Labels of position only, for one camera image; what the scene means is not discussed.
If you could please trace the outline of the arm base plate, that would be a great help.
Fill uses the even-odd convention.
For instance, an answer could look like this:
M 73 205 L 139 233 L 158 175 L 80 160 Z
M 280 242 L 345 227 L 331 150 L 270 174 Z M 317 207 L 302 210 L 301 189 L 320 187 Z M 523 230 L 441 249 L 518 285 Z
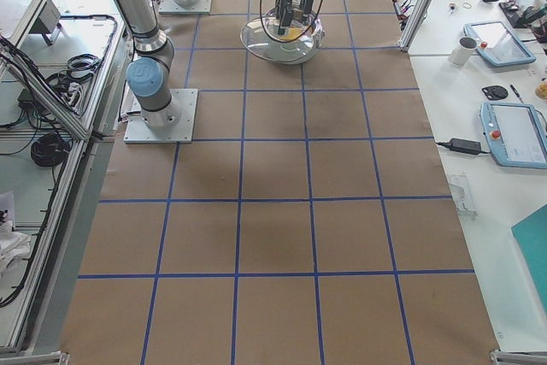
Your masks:
M 159 13 L 161 15 L 196 15 L 208 14 L 212 0 L 161 0 Z
M 192 141 L 197 110 L 198 89 L 171 89 L 171 103 L 163 110 L 142 110 L 133 101 L 127 117 L 124 142 L 127 144 L 166 144 Z

